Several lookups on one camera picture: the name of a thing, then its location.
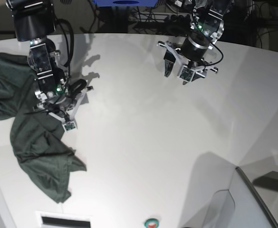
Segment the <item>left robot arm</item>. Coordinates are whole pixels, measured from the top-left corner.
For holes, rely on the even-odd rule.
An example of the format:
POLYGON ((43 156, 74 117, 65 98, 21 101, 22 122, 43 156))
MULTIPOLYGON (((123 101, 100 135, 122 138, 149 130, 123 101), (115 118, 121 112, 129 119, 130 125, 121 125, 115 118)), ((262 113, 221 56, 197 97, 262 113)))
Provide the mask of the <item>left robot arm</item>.
POLYGON ((185 4, 186 16, 171 16, 166 30, 170 35, 183 36, 182 44, 159 41, 157 44, 166 49, 164 76, 169 77, 174 64, 178 63, 178 78, 190 83, 205 78, 207 72, 218 72, 216 67, 222 59, 206 61, 208 50, 217 48, 216 42, 224 32, 224 15, 229 12, 230 0, 191 0, 185 4))

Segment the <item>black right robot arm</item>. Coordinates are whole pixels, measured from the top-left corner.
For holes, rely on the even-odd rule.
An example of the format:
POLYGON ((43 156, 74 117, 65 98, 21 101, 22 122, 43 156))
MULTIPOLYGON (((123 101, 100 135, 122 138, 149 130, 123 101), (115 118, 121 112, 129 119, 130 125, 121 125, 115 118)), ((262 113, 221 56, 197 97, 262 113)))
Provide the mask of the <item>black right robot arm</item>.
POLYGON ((35 96, 38 107, 49 111, 61 109, 60 103, 67 97, 70 81, 70 63, 74 53, 74 33, 70 23, 58 19, 51 0, 8 0, 16 38, 30 43, 28 65, 35 71, 35 96), (61 52, 48 38, 56 27, 66 25, 69 36, 65 36, 67 60, 60 63, 61 52))

